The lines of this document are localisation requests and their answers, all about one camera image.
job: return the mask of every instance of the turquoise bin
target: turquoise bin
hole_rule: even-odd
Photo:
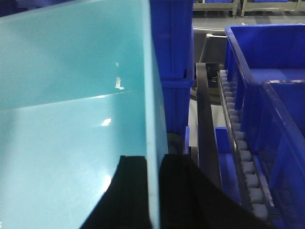
[[[121,155],[145,156],[159,227],[167,153],[147,0],[77,0],[0,19],[0,222],[77,229]]]

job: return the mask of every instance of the floor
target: floor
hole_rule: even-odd
[[[246,12],[244,17],[240,17],[239,9],[235,17],[230,17],[228,11],[195,11],[193,14],[193,26],[199,28],[224,29],[228,25],[276,23],[305,23],[305,12]],[[222,107],[211,105],[211,109],[214,126],[225,126]],[[197,104],[193,100],[190,102],[189,126],[190,146],[198,146]]]

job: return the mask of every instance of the gray floor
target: gray floor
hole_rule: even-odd
[[[233,18],[228,11],[195,11],[193,14],[193,26],[202,28],[224,29],[227,25],[245,24],[281,24],[281,23],[305,23],[305,12],[296,11],[265,11],[246,12],[240,17],[240,11]]]

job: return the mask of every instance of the stacked blue crates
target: stacked blue crates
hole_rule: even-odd
[[[150,0],[166,129],[185,138],[193,85],[193,0]]]
[[[225,68],[233,82],[241,130],[255,151],[261,117],[259,87],[267,80],[305,79],[305,25],[228,26]]]
[[[225,31],[227,81],[241,131],[259,157],[286,228],[305,228],[300,194],[305,191],[305,86],[297,84],[305,80],[305,25],[229,26]]]

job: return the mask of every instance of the metal rail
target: metal rail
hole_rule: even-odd
[[[199,168],[221,189],[218,152],[215,140],[208,79],[205,63],[196,64],[198,108],[198,161]]]

